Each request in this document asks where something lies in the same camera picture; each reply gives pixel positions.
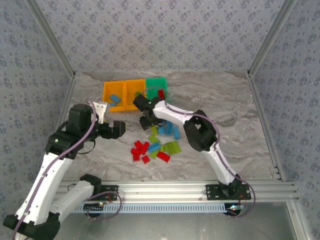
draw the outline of red lego brick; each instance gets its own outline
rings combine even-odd
[[[142,157],[142,161],[144,162],[144,164],[147,164],[148,162],[150,162],[150,158],[147,155],[145,155]]]
[[[166,163],[169,162],[170,160],[170,156],[165,154],[164,152],[160,151],[158,152],[158,154],[156,155],[158,158],[160,158],[161,160],[165,161]]]
[[[138,150],[140,150],[140,149],[143,147],[142,143],[141,143],[139,140],[136,141],[136,142],[134,143],[134,145],[135,145],[136,149],[138,149]]]
[[[165,100],[165,93],[163,90],[158,90],[158,96],[159,98],[161,98],[162,100]]]
[[[142,148],[140,149],[140,153],[141,153],[142,155],[145,155],[146,152],[147,152],[147,150],[148,150],[148,147],[149,147],[149,146],[150,146],[150,144],[146,141],[146,142],[143,144]]]
[[[138,149],[136,149],[136,148],[132,148],[132,149],[131,149],[131,153],[132,153],[133,155],[140,155],[140,151],[139,151]]]
[[[133,155],[133,161],[134,162],[137,162],[137,161],[140,161],[140,155]]]

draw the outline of metal bracket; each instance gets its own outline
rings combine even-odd
[[[98,122],[99,122],[100,124],[103,124],[103,123],[104,123],[105,113],[106,113],[107,111],[109,111],[109,109],[108,109],[109,105],[108,105],[108,103],[102,102],[102,101],[99,102],[99,103],[93,102],[93,104],[94,104],[94,107],[95,107],[95,112],[96,112],[96,114],[99,116]]]
[[[101,186],[101,193],[106,192],[106,191],[111,191],[111,192],[118,192],[118,185],[102,185]],[[91,200],[89,200],[88,202],[96,202],[96,201],[109,201],[109,197],[111,201],[116,201],[117,200],[117,195],[114,194],[106,194],[106,195],[101,195],[101,196],[97,196]]]
[[[205,191],[206,199],[209,201],[212,200],[250,200],[251,194],[250,189],[246,184],[242,184],[240,186],[239,192],[235,197],[228,198],[226,195],[222,192],[222,188],[219,184],[208,184],[205,185]]]

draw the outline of cable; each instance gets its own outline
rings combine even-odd
[[[241,193],[239,193],[239,197],[244,199],[244,201],[245,201],[245,202],[244,202],[244,207],[246,207],[246,206],[247,206],[247,199],[246,199],[246,197],[243,196]]]
[[[96,195],[93,195],[93,196],[87,198],[86,200],[84,200],[84,202],[85,202],[85,201],[89,201],[89,200],[91,200],[91,199],[94,199],[94,198],[99,197],[99,196],[104,195],[104,194],[108,194],[108,195],[109,195],[109,194],[114,194],[114,195],[116,195],[116,196],[119,198],[119,200],[120,200],[120,206],[118,207],[117,211],[116,211],[114,214],[112,214],[112,215],[110,215],[110,216],[106,216],[106,217],[101,217],[101,218],[95,218],[95,217],[89,216],[89,211],[91,210],[91,207],[90,207],[90,208],[88,209],[88,211],[86,212],[86,216],[87,216],[89,219],[92,219],[92,220],[106,220],[106,219],[111,219],[111,218],[113,218],[113,217],[115,217],[115,216],[117,216],[117,215],[119,214],[119,212],[120,212],[120,210],[121,210],[121,208],[122,208],[122,198],[120,197],[119,193],[117,193],[116,191],[104,191],[104,192],[98,193],[98,194],[96,194]]]
[[[243,218],[245,216],[247,216],[249,213],[251,213],[251,211],[253,210],[253,208],[255,207],[256,205],[256,193],[255,193],[255,190],[254,188],[245,180],[241,179],[240,177],[236,176],[229,168],[228,166],[226,165],[225,161],[222,159],[220,153],[218,152],[217,150],[217,144],[220,142],[220,139],[221,139],[221,136],[220,136],[220,131],[219,131],[219,128],[218,126],[215,124],[215,122],[213,120],[211,120],[210,118],[208,118],[207,116],[204,116],[204,115],[201,115],[201,114],[197,114],[197,113],[188,113],[188,112],[183,112],[183,111],[178,111],[178,110],[175,110],[175,109],[172,109],[170,106],[168,106],[168,103],[167,103],[167,99],[168,99],[168,96],[169,96],[169,93],[167,90],[165,90],[164,88],[162,87],[157,87],[157,86],[151,86],[151,87],[148,87],[146,88],[144,91],[142,91],[141,94],[143,94],[145,91],[147,91],[148,89],[153,89],[153,88],[158,88],[158,89],[162,89],[165,93],[166,93],[166,97],[164,98],[164,104],[165,104],[165,107],[167,109],[169,109],[170,111],[176,113],[176,114],[180,114],[180,115],[186,115],[186,116],[195,116],[195,117],[199,117],[199,118],[203,118],[205,120],[207,120],[208,122],[210,122],[212,124],[212,126],[214,127],[215,131],[216,131],[216,134],[217,134],[217,140],[216,142],[213,144],[213,149],[215,150],[215,152],[217,153],[222,165],[225,167],[225,169],[235,178],[237,179],[238,181],[246,184],[252,191],[252,194],[253,194],[253,203],[252,203],[252,206],[249,208],[249,210],[247,212],[245,212],[244,214],[240,215],[240,216],[233,216],[233,218]]]
[[[96,116],[96,108],[95,108],[95,105],[94,103],[89,100],[89,103],[91,104],[92,106],[92,111],[93,111],[93,116]],[[86,138],[89,136],[89,134],[91,133],[92,129],[94,128],[95,126],[95,122],[96,121],[92,121],[91,122],[91,125],[88,129],[88,131],[83,135],[83,137],[77,141],[73,146],[71,146],[69,149],[65,150],[63,153],[61,153],[59,156],[57,156],[47,167],[46,169],[44,170],[44,172],[42,173],[42,176],[41,178],[39,179],[39,182],[37,183],[30,199],[29,199],[29,202],[27,204],[27,206],[25,207],[25,210],[24,210],[24,213],[23,215],[21,216],[20,220],[18,221],[17,225],[15,226],[14,230],[13,230],[13,234],[12,234],[12,240],[16,240],[16,234],[18,232],[18,229],[20,228],[22,222],[24,221],[24,219],[26,218],[26,216],[29,214],[29,210],[31,208],[31,205],[39,191],[39,188],[44,180],[44,178],[46,177],[47,173],[49,172],[50,168],[61,158],[63,158],[65,155],[67,155],[68,153],[70,153],[72,150],[74,150],[76,147],[78,147],[84,140],[86,140]]]
[[[91,148],[91,150],[85,151],[85,152],[78,152],[78,154],[80,154],[80,155],[88,154],[88,153],[90,153],[93,149],[95,149],[95,146],[96,146],[96,140],[94,139],[94,140],[93,140],[93,147]]]

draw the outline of lego brick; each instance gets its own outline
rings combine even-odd
[[[150,162],[150,158],[147,155],[145,155],[142,157],[142,161],[144,162],[144,164],[147,164],[148,162]]]
[[[167,145],[161,145],[160,151],[161,152],[167,152],[168,151],[168,146]]]
[[[140,153],[141,153],[142,155],[146,154],[147,150],[149,150],[149,146],[150,146],[150,144],[146,141],[146,142],[143,144],[142,148],[140,149]]]
[[[141,94],[141,93],[140,93],[139,91],[137,91],[137,92],[134,94],[134,96],[135,96],[135,97],[138,97],[140,94]]]
[[[150,146],[148,147],[148,152],[149,152],[149,153],[153,153],[154,151],[159,150],[160,147],[161,147],[160,143],[159,143],[159,142],[156,142],[156,143],[154,143],[154,144],[152,144],[152,145],[150,145]]]
[[[149,157],[152,159],[156,159],[157,154],[160,152],[160,150],[154,151],[152,153],[149,154]]]
[[[179,132],[179,127],[178,126],[173,126],[173,137],[175,140],[180,139],[180,132]]]
[[[136,149],[136,148],[132,148],[132,149],[131,149],[131,153],[132,153],[133,155],[140,155],[140,151],[139,151],[138,149]]]
[[[168,142],[166,146],[167,146],[167,152],[170,155],[178,154],[181,152],[181,148],[177,141]]]
[[[167,135],[167,136],[171,136],[172,135],[172,128],[173,128],[172,122],[166,121],[164,134]]]
[[[165,134],[165,126],[159,126],[158,127],[158,132],[160,135],[164,135]]]
[[[134,162],[140,161],[140,156],[139,155],[133,155],[133,161]]]
[[[151,135],[149,138],[150,142],[152,142],[153,144],[155,143],[160,143],[160,140],[158,138],[156,138],[156,136]]]
[[[150,129],[151,129],[152,135],[159,134],[157,126],[152,126],[152,127],[150,127]]]
[[[158,96],[160,99],[165,100],[165,93],[162,89],[158,90]]]
[[[110,96],[110,98],[111,98],[111,100],[114,101],[116,104],[118,104],[118,103],[121,102],[121,99],[120,99],[117,95],[115,95],[115,94],[112,94],[112,95]]]
[[[166,163],[169,162],[170,156],[168,154],[165,154],[164,152],[160,151],[157,155],[158,158],[165,161]]]
[[[142,148],[142,143],[138,140],[138,141],[136,141],[135,143],[134,143],[134,145],[135,145],[135,147],[138,149],[138,150],[140,150],[141,148]]]

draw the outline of black mounting plate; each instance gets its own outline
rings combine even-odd
[[[106,191],[118,192],[118,188],[119,188],[118,185],[102,185],[100,192],[101,193],[106,192]],[[104,195],[101,195],[101,196],[97,196],[97,197],[89,200],[88,202],[91,202],[91,201],[109,201],[109,196],[110,196],[111,201],[116,201],[117,200],[117,195],[104,194]]]
[[[234,197],[227,197],[223,192],[222,188],[219,184],[208,184],[205,185],[205,191],[206,199],[207,200],[244,200],[243,197],[240,197],[240,195],[243,195],[246,200],[251,199],[251,193],[248,185],[241,184],[239,192]]]

